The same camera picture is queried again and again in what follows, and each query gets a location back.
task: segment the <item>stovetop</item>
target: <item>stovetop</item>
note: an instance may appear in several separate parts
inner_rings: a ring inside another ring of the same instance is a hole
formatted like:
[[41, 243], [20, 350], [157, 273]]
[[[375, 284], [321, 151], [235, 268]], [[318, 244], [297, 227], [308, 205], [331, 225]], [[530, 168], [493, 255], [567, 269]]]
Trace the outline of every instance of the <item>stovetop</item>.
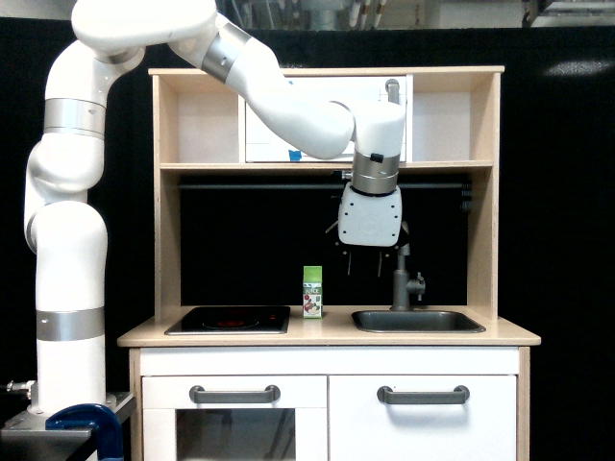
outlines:
[[288, 305], [195, 307], [164, 334], [286, 333]]

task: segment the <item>oven window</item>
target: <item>oven window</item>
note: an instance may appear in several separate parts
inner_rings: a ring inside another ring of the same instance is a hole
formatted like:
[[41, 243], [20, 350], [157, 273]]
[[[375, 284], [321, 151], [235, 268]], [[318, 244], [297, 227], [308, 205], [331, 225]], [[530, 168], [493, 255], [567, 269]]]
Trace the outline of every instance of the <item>oven window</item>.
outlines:
[[178, 410], [178, 461], [296, 459], [295, 410]]

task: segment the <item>stainless steel sink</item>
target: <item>stainless steel sink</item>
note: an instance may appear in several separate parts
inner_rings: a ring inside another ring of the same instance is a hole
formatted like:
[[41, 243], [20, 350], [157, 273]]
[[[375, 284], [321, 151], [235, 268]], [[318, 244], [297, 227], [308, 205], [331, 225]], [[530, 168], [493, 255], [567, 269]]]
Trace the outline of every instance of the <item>stainless steel sink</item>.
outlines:
[[459, 312], [443, 310], [362, 310], [353, 313], [355, 326], [373, 333], [480, 333], [485, 327]]

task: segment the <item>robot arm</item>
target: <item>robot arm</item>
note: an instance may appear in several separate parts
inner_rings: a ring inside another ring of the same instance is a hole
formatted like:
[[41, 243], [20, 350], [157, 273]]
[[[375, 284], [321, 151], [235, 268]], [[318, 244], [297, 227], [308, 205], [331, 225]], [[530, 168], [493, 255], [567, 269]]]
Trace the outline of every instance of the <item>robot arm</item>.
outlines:
[[44, 134], [28, 161], [24, 232], [37, 253], [35, 411], [105, 400], [107, 232], [86, 204], [103, 172], [107, 95], [144, 47], [175, 53], [240, 94], [274, 133], [315, 158], [356, 145], [340, 239], [391, 246], [401, 225], [396, 186], [404, 112], [389, 103], [315, 102], [289, 85], [273, 52], [217, 13], [213, 0], [79, 0], [78, 41], [54, 63]]

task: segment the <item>faucet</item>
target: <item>faucet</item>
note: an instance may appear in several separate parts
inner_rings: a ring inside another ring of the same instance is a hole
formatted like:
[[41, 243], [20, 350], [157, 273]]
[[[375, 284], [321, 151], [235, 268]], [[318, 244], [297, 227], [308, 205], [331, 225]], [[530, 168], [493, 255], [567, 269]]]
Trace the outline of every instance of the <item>faucet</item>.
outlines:
[[[403, 222], [402, 227], [407, 233], [407, 223]], [[406, 243], [397, 251], [397, 270], [393, 272], [393, 305], [391, 310], [412, 310], [410, 307], [410, 294], [418, 295], [421, 301], [425, 294], [425, 279], [419, 272], [416, 279], [410, 279], [410, 274], [406, 270], [406, 256], [410, 255], [410, 244]]]

